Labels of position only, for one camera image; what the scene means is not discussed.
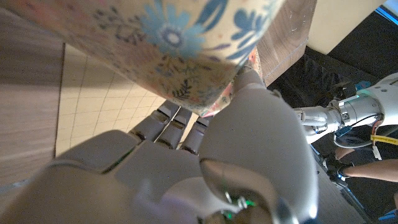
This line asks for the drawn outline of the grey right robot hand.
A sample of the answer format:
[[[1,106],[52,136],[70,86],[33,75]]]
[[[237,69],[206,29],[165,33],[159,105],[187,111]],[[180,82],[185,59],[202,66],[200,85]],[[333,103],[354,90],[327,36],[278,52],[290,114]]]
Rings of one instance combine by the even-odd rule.
[[[153,117],[63,153],[1,214],[2,223],[306,223],[317,172],[293,109],[255,72],[198,134],[197,153],[160,143]]]

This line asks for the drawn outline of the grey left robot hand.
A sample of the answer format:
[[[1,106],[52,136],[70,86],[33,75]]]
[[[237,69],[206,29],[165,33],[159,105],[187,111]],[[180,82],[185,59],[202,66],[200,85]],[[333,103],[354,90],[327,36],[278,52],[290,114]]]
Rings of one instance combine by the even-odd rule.
[[[382,116],[379,102],[366,94],[341,101],[332,100],[325,108],[314,106],[295,108],[294,111],[304,127],[309,144],[347,126],[369,124]]]

